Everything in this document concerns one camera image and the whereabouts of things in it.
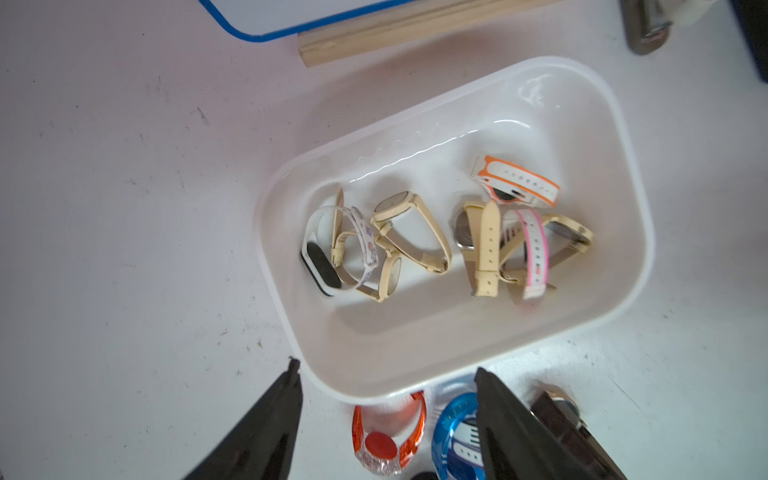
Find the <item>blue translucent watch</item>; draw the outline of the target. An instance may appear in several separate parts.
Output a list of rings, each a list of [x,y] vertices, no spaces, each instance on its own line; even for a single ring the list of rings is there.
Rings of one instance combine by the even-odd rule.
[[[439,479],[485,479],[479,431],[478,399],[470,375],[444,382],[435,391],[437,413],[431,458]]]

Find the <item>beige strap watch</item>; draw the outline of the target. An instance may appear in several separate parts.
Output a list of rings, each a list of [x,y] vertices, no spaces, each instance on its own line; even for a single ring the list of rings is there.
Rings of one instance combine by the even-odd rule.
[[[342,188],[336,195],[331,232],[331,265],[342,288],[378,303],[391,297],[400,278],[402,256],[374,232],[357,207],[345,205]]]

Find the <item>tan loop strap watch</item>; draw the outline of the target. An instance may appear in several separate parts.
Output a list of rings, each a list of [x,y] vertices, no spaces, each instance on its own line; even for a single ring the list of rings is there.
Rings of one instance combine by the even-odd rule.
[[[382,200],[371,218],[380,235],[430,273],[444,274],[452,263],[449,242],[422,198],[403,191]]]

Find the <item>dark brown leather watch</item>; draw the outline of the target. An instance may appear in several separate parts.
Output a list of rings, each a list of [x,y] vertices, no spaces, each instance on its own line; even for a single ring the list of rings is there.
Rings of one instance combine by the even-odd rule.
[[[587,429],[578,406],[567,394],[542,390],[531,404],[531,412],[594,477],[627,479]]]

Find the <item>cream strap watch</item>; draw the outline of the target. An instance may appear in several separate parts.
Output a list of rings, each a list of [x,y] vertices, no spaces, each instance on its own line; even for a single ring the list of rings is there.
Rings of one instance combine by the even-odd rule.
[[[499,285],[501,213],[496,203],[466,201],[456,217],[454,239],[475,297],[495,298]]]

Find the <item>pink white kids watch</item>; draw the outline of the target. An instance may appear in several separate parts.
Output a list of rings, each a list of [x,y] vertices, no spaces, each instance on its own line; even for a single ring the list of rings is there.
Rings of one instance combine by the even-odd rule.
[[[515,210],[525,237],[526,281],[522,300],[533,301],[543,297],[549,273],[549,249],[544,223],[532,209]]]

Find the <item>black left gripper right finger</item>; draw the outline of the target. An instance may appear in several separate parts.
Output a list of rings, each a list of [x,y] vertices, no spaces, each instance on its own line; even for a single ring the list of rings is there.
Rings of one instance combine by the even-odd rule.
[[[474,380],[477,427],[488,479],[597,479],[499,377],[479,368]]]

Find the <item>red translucent watch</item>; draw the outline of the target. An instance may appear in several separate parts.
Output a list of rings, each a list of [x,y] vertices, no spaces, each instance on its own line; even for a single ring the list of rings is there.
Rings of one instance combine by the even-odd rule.
[[[379,476],[399,475],[418,452],[427,421],[427,402],[423,391],[411,394],[419,406],[418,420],[412,432],[400,443],[380,431],[368,432],[363,422],[363,408],[356,405],[352,417],[354,455],[369,472]]]

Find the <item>orange white band watch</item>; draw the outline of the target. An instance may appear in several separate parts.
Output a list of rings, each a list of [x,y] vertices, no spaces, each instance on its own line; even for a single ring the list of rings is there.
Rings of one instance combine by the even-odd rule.
[[[552,180],[490,155],[475,159],[470,178],[501,205],[554,208],[560,194],[560,186]]]

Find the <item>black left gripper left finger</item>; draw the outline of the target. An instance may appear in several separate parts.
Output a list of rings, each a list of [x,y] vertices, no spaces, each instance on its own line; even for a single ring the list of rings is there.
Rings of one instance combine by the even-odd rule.
[[[188,479],[286,479],[303,406],[300,361],[264,392]]]

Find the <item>large beige square watch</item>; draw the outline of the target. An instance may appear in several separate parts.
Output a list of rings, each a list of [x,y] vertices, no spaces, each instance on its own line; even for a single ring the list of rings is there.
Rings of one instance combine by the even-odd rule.
[[[507,284],[523,287],[527,269],[525,237],[514,211],[507,211],[502,216],[499,278]],[[586,226],[562,214],[537,213],[544,223],[548,240],[549,273],[571,257],[589,251],[594,234]]]

